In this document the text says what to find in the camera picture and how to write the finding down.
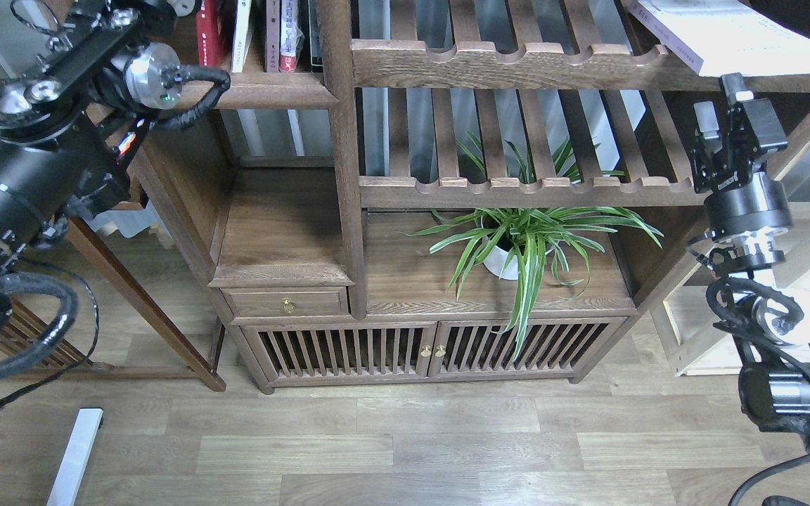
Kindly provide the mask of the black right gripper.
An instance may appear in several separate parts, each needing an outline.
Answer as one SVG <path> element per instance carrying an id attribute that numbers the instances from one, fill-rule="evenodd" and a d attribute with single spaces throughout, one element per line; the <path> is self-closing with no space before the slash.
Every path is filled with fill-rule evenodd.
<path id="1" fill-rule="evenodd" d="M 696 193 L 708 194 L 704 206 L 712 240 L 728 245 L 785 233 L 792 228 L 787 196 L 767 174 L 768 158 L 788 146 L 777 113 L 768 99 L 755 99 L 740 72 L 718 79 L 730 106 L 728 131 L 720 131 L 713 102 L 693 105 L 693 181 Z"/>

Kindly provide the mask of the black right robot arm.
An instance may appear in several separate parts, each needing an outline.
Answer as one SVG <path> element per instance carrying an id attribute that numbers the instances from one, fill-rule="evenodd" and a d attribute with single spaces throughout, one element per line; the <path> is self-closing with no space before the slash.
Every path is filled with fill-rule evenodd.
<path id="1" fill-rule="evenodd" d="M 775 237 L 792 227 L 783 186 L 767 160 L 788 140 L 769 100 L 754 97 L 741 74 L 725 74 L 728 127 L 713 103 L 695 105 L 695 192 L 706 193 L 706 238 L 714 247 L 695 259 L 713 274 L 706 301 L 716 328 L 733 337 L 742 368 L 740 409 L 762 432 L 795 433 L 806 455 L 752 475 L 730 504 L 772 475 L 810 463 L 810 304 L 779 291 L 772 269 L 784 262 Z"/>

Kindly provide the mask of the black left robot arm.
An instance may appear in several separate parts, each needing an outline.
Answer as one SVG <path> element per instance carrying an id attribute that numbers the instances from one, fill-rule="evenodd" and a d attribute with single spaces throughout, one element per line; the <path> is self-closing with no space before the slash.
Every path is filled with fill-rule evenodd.
<path id="1" fill-rule="evenodd" d="M 48 249 L 74 216 L 129 196 L 127 167 L 154 129 L 186 129 L 231 86 L 221 68 L 184 65 L 162 41 L 194 1 L 75 1 L 52 26 L 49 52 L 0 84 L 0 331 L 14 294 L 58 300 L 28 349 L 0 361 L 0 380 L 48 358 L 74 324 L 79 301 L 61 279 L 19 272 L 26 249 Z"/>

